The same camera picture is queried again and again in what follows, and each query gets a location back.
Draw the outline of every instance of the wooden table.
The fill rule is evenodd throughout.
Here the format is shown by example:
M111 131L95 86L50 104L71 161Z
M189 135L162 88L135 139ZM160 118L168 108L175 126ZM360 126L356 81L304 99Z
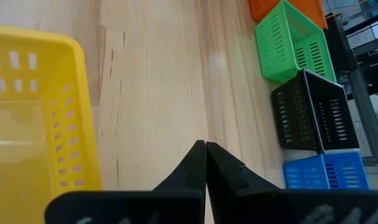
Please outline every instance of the wooden table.
M152 189L197 139L284 186L248 0L0 0L0 24L83 47L105 189Z

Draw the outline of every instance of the green basket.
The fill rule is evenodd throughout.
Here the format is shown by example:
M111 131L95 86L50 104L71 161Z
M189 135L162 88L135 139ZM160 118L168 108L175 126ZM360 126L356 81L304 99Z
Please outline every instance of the green basket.
M264 77L285 83L307 68L336 83L323 31L287 1L280 1L255 32Z

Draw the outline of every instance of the black basket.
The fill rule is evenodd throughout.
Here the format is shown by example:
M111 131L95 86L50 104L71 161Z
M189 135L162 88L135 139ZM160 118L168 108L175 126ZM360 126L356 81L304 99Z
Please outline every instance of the black basket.
M358 149L344 88L310 70L272 92L279 143L285 149L323 153Z

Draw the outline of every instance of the stacked baskets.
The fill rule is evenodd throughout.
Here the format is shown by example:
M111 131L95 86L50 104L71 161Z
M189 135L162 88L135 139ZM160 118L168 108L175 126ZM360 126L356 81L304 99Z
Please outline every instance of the stacked baskets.
M250 0L260 21L255 34L262 74L282 83L271 96L279 143L320 154L284 165L287 188L368 189L361 155L353 152L359 143L346 94L336 84L320 29L326 28L320 1L290 2L301 11L287 1Z

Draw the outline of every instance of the basket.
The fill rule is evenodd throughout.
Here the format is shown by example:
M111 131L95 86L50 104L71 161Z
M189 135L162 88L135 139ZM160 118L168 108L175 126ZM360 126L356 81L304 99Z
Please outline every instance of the basket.
M327 29L320 0L288 0L294 7L311 19L320 29ZM279 3L279 0L249 0L252 18L260 22Z
M279 143L286 149L358 149L344 88L301 70L272 92Z
M281 1L256 27L262 74L285 83L301 68L336 82L323 31L287 1Z
M56 196L101 188L81 47L0 26L0 223L43 223Z
M283 165L288 189L369 190L358 152L320 154Z

